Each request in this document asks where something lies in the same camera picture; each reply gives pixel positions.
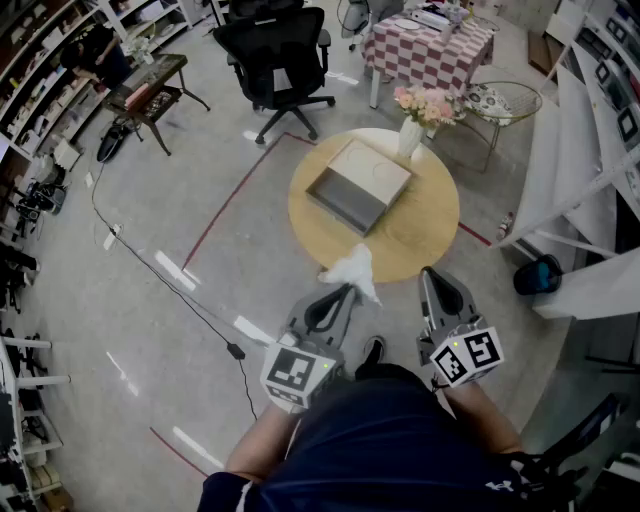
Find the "white slanted shelf unit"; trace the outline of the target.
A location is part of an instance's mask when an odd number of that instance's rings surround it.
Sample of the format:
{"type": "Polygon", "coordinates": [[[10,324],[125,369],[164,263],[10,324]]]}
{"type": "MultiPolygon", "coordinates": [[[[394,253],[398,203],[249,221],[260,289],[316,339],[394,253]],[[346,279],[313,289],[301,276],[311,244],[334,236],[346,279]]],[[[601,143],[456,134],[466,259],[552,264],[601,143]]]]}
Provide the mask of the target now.
{"type": "Polygon", "coordinates": [[[545,318],[640,313],[640,2],[561,0],[547,33],[557,89],[534,118],[525,184],[502,241],[561,275],[545,318]]]}

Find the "black chair frame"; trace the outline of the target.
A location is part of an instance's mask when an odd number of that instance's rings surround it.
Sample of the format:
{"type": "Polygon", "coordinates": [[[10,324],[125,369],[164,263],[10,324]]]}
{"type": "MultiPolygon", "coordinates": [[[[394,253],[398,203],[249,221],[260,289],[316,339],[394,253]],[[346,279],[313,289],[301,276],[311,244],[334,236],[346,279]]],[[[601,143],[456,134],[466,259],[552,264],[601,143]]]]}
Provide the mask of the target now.
{"type": "Polygon", "coordinates": [[[626,451],[599,465],[570,467],[626,412],[629,399],[609,394],[580,423],[534,458],[542,472],[536,512],[640,512],[640,453],[626,451]]]}

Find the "round wooden table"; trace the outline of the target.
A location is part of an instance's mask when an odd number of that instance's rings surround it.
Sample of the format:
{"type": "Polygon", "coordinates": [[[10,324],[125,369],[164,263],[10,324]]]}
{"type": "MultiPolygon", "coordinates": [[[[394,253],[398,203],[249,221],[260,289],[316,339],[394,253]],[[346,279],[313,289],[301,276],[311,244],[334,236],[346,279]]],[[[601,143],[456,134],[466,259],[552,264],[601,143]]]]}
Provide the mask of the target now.
{"type": "Polygon", "coordinates": [[[372,253],[376,283],[414,277],[423,267],[437,263],[455,238],[460,204],[454,180],[435,153],[420,145],[409,161],[400,162],[412,173],[407,188],[372,232],[361,237],[306,194],[330,158],[351,139],[397,158],[399,133],[388,129],[354,129],[316,145],[301,160],[290,183],[288,212],[293,231],[309,255],[326,268],[363,243],[372,253]]]}

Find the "table with checkered cloth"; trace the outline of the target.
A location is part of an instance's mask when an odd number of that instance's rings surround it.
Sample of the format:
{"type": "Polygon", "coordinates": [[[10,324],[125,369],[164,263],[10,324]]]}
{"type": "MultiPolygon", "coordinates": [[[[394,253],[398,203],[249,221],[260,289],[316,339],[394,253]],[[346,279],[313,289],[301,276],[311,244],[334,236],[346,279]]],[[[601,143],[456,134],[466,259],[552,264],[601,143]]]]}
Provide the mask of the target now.
{"type": "Polygon", "coordinates": [[[494,32],[474,21],[463,21],[448,40],[420,24],[416,29],[398,25],[409,13],[382,20],[364,37],[365,65],[372,69],[369,106],[378,106],[379,86],[384,75],[402,83],[441,88],[462,95],[476,70],[493,57],[494,32]]]}

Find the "person's left forearm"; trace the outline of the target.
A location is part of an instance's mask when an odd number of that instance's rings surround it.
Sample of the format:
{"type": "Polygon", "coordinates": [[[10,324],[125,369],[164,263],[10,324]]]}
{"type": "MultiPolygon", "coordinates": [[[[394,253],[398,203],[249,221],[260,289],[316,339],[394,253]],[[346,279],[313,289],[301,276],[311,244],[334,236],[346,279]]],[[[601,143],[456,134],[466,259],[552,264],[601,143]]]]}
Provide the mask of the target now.
{"type": "Polygon", "coordinates": [[[300,415],[269,404],[232,450],[224,470],[256,483],[285,459],[300,415]]]}

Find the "small white cabinet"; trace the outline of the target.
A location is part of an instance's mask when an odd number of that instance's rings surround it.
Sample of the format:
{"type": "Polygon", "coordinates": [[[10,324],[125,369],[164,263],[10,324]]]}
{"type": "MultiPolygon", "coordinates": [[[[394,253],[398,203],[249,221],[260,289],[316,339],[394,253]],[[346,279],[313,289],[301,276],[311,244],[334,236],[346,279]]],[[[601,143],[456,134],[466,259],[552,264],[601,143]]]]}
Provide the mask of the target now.
{"type": "Polygon", "coordinates": [[[56,164],[66,171],[71,171],[81,156],[80,152],[66,139],[61,139],[58,142],[53,155],[56,164]]]}

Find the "white tissue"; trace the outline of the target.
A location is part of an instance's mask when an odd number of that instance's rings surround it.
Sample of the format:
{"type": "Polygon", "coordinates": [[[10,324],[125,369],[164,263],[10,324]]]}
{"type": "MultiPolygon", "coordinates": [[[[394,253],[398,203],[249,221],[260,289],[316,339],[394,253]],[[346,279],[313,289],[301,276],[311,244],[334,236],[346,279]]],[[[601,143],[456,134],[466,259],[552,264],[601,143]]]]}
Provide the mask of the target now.
{"type": "Polygon", "coordinates": [[[382,306],[376,293],[373,280],[373,255],[363,243],[354,246],[348,256],[337,260],[331,268],[318,275],[318,281],[324,284],[349,284],[361,298],[382,306]]]}

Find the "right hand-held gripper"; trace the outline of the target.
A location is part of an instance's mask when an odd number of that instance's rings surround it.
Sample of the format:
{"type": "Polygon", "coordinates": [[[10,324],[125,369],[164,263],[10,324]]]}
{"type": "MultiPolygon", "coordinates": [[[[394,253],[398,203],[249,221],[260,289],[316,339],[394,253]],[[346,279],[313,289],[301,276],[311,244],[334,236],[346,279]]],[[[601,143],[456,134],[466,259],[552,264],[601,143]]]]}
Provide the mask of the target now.
{"type": "Polygon", "coordinates": [[[477,315],[471,293],[460,281],[425,267],[419,275],[419,294],[430,330],[425,328],[417,339],[420,365],[431,364],[442,386],[456,388],[478,380],[505,362],[496,329],[477,315]],[[439,321],[454,319],[470,322],[437,329],[439,321]]]}

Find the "person's right forearm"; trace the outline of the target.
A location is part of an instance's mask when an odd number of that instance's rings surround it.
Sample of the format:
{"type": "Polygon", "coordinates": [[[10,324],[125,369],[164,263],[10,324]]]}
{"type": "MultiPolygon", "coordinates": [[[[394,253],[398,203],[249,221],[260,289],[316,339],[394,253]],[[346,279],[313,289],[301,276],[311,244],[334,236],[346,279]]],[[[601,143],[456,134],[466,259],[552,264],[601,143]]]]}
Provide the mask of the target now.
{"type": "Polygon", "coordinates": [[[456,419],[488,452],[523,452],[521,439],[513,424],[476,382],[443,389],[444,397],[456,419]]]}

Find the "black bin blue liner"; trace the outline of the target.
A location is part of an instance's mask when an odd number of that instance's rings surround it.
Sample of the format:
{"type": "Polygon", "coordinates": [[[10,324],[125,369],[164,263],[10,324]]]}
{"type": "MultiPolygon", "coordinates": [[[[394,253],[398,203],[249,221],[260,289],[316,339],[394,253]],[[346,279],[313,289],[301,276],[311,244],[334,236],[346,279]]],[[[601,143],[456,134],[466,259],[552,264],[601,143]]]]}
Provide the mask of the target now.
{"type": "Polygon", "coordinates": [[[564,275],[559,261],[545,254],[519,268],[513,276],[515,291],[522,296],[549,294],[557,291],[564,275]]]}

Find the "wooden tissue box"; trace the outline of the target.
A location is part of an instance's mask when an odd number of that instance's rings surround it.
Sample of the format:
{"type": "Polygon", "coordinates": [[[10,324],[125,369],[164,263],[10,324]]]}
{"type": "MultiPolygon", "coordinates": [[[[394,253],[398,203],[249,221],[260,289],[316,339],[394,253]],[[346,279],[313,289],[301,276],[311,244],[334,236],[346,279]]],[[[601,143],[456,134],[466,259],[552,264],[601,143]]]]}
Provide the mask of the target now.
{"type": "Polygon", "coordinates": [[[351,138],[306,188],[310,200],[365,237],[405,191],[412,173],[351,138]]]}

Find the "white metal rack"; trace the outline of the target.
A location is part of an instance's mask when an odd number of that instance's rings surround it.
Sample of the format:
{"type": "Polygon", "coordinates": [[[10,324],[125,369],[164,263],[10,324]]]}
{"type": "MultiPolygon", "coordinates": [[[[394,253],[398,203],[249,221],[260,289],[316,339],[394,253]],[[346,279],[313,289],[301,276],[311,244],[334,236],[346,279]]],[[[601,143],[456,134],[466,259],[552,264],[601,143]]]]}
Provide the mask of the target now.
{"type": "Polygon", "coordinates": [[[41,391],[69,384],[68,375],[51,375],[36,352],[52,343],[38,336],[0,334],[0,512],[37,512],[41,494],[61,486],[58,478],[36,479],[36,465],[64,443],[44,410],[41,391]]]}

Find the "dark folding side table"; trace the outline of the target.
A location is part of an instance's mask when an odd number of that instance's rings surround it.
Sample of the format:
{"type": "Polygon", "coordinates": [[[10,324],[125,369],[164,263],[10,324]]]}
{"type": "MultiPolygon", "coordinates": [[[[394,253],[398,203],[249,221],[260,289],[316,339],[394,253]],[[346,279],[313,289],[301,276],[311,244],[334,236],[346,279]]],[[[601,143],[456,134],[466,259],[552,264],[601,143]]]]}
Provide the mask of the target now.
{"type": "Polygon", "coordinates": [[[138,124],[150,129],[156,141],[167,156],[171,151],[166,146],[156,122],[182,96],[198,102],[207,112],[210,106],[187,89],[183,69],[188,59],[181,54],[160,54],[152,64],[144,64],[135,69],[115,89],[110,90],[103,98],[103,107],[117,118],[129,120],[138,139],[138,124]]]}

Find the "white plastic container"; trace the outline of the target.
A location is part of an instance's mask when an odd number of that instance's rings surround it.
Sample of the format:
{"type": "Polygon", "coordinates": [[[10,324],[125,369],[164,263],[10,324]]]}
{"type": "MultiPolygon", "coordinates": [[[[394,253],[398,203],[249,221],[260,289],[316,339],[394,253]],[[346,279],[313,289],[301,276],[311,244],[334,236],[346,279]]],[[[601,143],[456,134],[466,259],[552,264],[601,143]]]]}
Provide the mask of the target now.
{"type": "Polygon", "coordinates": [[[412,17],[418,22],[437,31],[442,31],[451,27],[450,20],[441,13],[425,10],[423,8],[415,9],[412,17]]]}

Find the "person's black shoe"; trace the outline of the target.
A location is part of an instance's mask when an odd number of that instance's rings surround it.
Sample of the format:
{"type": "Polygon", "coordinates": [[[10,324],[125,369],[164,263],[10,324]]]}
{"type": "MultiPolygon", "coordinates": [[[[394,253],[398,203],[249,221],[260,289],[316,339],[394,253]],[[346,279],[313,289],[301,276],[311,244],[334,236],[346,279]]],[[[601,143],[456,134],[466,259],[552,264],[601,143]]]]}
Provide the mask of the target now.
{"type": "Polygon", "coordinates": [[[364,367],[375,366],[382,363],[386,352],[386,340],[381,336],[372,336],[364,346],[364,367]]]}

